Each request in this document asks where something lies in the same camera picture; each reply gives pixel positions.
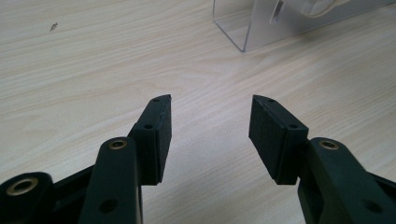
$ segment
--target small hole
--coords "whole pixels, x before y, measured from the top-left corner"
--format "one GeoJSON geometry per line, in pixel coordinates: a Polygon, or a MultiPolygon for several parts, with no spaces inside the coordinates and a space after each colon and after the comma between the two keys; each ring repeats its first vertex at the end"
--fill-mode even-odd
{"type": "Polygon", "coordinates": [[[121,149],[126,147],[127,143],[124,140],[115,140],[109,144],[110,149],[121,149]]]}
{"type": "Polygon", "coordinates": [[[117,208],[118,204],[119,204],[119,202],[117,202],[117,200],[115,200],[115,199],[105,200],[104,202],[102,202],[100,204],[99,210],[105,214],[110,213],[117,208]]]}
{"type": "Polygon", "coordinates": [[[29,192],[30,190],[34,189],[35,186],[38,184],[38,180],[35,177],[27,177],[24,178],[13,185],[11,185],[7,189],[7,195],[9,196],[18,196],[24,193],[29,192]]]}
{"type": "Polygon", "coordinates": [[[362,200],[363,206],[374,213],[382,213],[382,208],[379,206],[378,203],[369,201],[369,200],[362,200]]]}
{"type": "Polygon", "coordinates": [[[319,144],[327,149],[338,149],[338,145],[330,141],[320,141],[319,144]]]}
{"type": "Polygon", "coordinates": [[[15,186],[15,191],[23,191],[26,189],[29,189],[31,186],[33,185],[32,181],[25,181],[25,182],[21,182],[19,183],[17,186],[15,186]]]}
{"type": "Polygon", "coordinates": [[[122,147],[123,146],[123,142],[121,141],[117,141],[113,143],[113,147],[122,147]]]}

